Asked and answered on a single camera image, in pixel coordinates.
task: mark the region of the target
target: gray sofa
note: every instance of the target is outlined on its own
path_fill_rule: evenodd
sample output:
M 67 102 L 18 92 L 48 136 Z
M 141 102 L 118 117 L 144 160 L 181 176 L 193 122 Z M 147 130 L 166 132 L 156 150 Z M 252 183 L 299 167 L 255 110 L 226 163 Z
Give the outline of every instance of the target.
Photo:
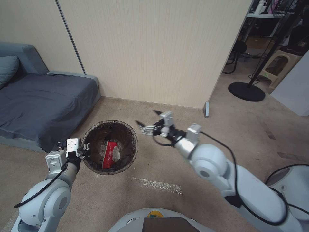
M 0 89 L 0 143 L 49 152 L 65 141 L 101 97 L 94 76 L 47 69 L 32 45 L 0 42 L 16 76 Z

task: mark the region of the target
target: yellow label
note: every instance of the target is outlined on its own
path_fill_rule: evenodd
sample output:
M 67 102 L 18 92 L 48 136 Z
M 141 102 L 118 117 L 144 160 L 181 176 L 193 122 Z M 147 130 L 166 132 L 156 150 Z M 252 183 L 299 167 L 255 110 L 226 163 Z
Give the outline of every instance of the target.
M 151 211 L 149 214 L 148 214 L 148 218 L 155 218 L 155 217 L 162 217 L 162 213 L 160 213 L 159 211 Z

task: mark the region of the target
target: black mesh trash can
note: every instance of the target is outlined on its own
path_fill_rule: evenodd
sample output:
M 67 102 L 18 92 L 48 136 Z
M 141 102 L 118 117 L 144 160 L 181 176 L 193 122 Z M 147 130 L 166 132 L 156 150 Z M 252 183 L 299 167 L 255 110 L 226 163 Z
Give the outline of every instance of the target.
M 117 143 L 120 150 L 120 160 L 110 168 L 103 169 L 102 162 L 107 141 Z M 99 122 L 87 131 L 83 140 L 90 144 L 90 157 L 84 159 L 85 165 L 100 175 L 114 175 L 126 170 L 135 160 L 138 150 L 136 134 L 131 126 L 118 120 Z

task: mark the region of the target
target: beige stool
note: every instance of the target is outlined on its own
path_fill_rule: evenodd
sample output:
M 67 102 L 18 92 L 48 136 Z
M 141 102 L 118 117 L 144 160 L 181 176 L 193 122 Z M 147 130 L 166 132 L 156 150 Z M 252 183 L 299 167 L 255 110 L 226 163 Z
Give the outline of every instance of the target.
M 269 87 L 275 89 L 304 54 L 305 51 L 302 47 L 283 46 L 270 57 L 260 75 L 270 79 L 271 84 Z M 277 57 L 279 60 L 275 66 L 269 67 Z

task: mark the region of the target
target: round black base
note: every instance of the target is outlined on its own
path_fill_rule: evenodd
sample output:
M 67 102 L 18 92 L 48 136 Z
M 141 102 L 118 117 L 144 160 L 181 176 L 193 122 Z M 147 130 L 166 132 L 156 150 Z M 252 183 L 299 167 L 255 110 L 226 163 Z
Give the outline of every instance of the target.
M 251 102 L 260 102 L 265 98 L 265 93 L 259 87 L 252 85 L 248 88 L 248 83 L 234 82 L 230 84 L 229 91 L 234 96 Z

